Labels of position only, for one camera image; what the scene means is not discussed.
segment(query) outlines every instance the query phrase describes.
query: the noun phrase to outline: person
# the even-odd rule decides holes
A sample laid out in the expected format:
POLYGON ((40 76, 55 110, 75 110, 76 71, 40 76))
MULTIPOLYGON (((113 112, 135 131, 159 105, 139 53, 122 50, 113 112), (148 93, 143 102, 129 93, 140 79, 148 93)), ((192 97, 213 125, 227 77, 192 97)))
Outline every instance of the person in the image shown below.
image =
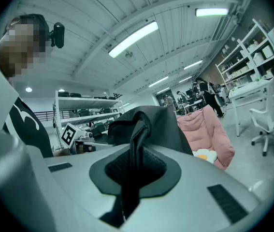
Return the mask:
POLYGON ((165 105, 166 105, 166 107, 170 110, 170 111, 172 111, 172 112, 174 112, 174 113, 176 113, 176 111, 175 111, 175 106, 174 106, 174 104, 173 104, 173 100, 172 100, 172 98, 170 97, 170 96, 167 96, 166 94, 164 94, 163 96, 162 96, 162 98, 165 100, 165 105))
MULTIPOLYGON (((186 95, 186 94, 183 93, 183 92, 180 92, 180 91, 177 91, 176 94, 181 96, 181 98, 182 98, 182 100, 183 100, 183 103, 184 103, 184 107, 187 106, 187 105, 188 105, 189 96, 186 95)), ((191 107, 186 107, 186 108, 184 108, 184 109, 186 110, 187 113, 192 112, 192 111, 191 111, 191 107)))
MULTIPOLYGON (((22 74, 37 60, 51 53, 49 27, 41 14, 26 14, 14 18, 0 39, 0 71, 9 78, 22 74)), ((52 152, 46 129, 18 97, 6 118, 3 130, 20 138, 26 145, 40 149, 42 156, 69 155, 69 149, 52 152)))
POLYGON ((198 96, 203 96, 205 102, 208 105, 210 105, 213 108, 213 110, 216 110, 218 117, 223 118, 224 114, 222 113, 222 110, 220 109, 218 103, 215 100, 215 94, 210 94, 210 91, 208 90, 208 83, 204 81, 201 77, 197 77, 196 82, 200 87, 200 92, 198 96))

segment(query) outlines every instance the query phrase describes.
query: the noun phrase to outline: railing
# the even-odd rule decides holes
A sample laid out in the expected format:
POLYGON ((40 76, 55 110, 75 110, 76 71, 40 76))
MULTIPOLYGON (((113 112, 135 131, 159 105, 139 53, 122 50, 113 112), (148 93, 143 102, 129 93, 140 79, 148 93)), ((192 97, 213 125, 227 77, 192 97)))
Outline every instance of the railing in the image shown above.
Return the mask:
MULTIPOLYGON (((36 112, 34 113, 40 121, 53 121, 53 111, 36 112)), ((73 111, 60 111, 59 118, 75 118, 78 117, 77 113, 73 111)))

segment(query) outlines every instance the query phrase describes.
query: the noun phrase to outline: fluorescent light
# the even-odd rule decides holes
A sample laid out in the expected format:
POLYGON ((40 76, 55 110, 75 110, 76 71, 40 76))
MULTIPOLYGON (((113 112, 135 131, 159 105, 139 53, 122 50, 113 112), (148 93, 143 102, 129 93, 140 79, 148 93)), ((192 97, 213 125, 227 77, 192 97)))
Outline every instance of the fluorescent light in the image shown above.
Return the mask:
POLYGON ((204 16, 204 15, 227 15, 228 9, 196 9, 196 16, 204 16))
POLYGON ((168 78, 168 76, 166 76, 166 77, 160 79, 159 81, 157 81, 157 82, 155 82, 155 83, 149 85, 148 87, 152 87, 152 86, 154 86, 155 84, 160 83, 160 82, 162 82, 163 80, 166 80, 167 78, 168 78))
POLYGON ((158 94, 159 93, 161 93, 161 92, 164 92, 165 90, 167 90, 167 89, 170 89, 169 87, 168 88, 165 88, 165 89, 163 89, 163 90, 161 90, 160 92, 157 92, 158 94))
POLYGON ((192 66, 194 66, 194 65, 196 65, 196 64, 200 64, 201 62, 202 62, 202 60, 200 60, 200 61, 198 61, 198 62, 196 62, 196 63, 193 63, 193 64, 191 64, 191 65, 188 65, 188 66, 186 66, 186 67, 184 68, 184 70, 186 70, 187 68, 192 67, 192 66))
MULTIPOLYGON (((123 105, 123 106, 127 106, 129 104, 129 102, 128 103, 126 103, 125 105, 123 105)), ((121 107, 123 107, 123 106, 120 106, 119 108, 121 108, 121 107)))
POLYGON ((182 81, 179 81, 179 83, 182 83, 182 82, 184 82, 185 80, 190 79, 190 78, 192 78, 192 76, 190 76, 190 77, 188 77, 188 78, 185 78, 185 79, 183 79, 182 81))
POLYGON ((140 40, 142 37, 148 35, 149 33, 158 29, 158 25, 156 21, 152 21, 149 24, 145 25, 144 27, 138 29, 130 36, 122 40, 119 44, 117 44, 110 52, 109 55, 115 58, 119 55, 122 51, 126 48, 134 44, 136 41, 140 40))

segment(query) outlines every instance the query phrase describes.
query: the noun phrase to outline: white office chair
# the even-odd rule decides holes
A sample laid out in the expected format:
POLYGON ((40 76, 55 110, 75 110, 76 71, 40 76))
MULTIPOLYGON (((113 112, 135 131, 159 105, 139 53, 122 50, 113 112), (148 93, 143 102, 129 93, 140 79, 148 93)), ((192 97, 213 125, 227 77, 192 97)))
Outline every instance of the white office chair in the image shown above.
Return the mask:
POLYGON ((258 139, 265 139, 262 155, 267 155, 269 139, 274 140, 274 78, 269 81, 267 86, 267 101, 266 108, 263 111, 256 109, 249 110, 254 125, 261 128, 263 131, 260 135, 252 139, 252 145, 255 145, 255 141, 258 139))

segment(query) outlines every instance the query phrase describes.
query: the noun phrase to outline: gray plastic surface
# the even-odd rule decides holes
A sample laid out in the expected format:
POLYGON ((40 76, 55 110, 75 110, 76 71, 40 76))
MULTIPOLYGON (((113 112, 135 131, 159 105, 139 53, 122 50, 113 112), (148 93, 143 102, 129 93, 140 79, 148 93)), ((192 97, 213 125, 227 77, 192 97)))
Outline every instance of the gray plastic surface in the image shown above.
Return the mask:
MULTIPOLYGON (((25 149, 18 139, 0 133, 0 197, 33 231, 118 231, 95 218, 110 211, 115 199, 98 191, 88 171, 92 163, 125 146, 43 159, 38 148, 25 149), (72 167, 50 173, 47 166, 61 162, 69 162, 72 167)), ((176 160, 182 176, 162 198, 141 199, 122 225, 123 231, 241 231, 264 214, 260 207, 253 211, 259 205, 258 199, 216 166, 174 150, 154 148, 176 160), (229 221, 207 190, 217 184, 223 185, 247 212, 253 211, 252 216, 249 214, 229 227, 229 221)))

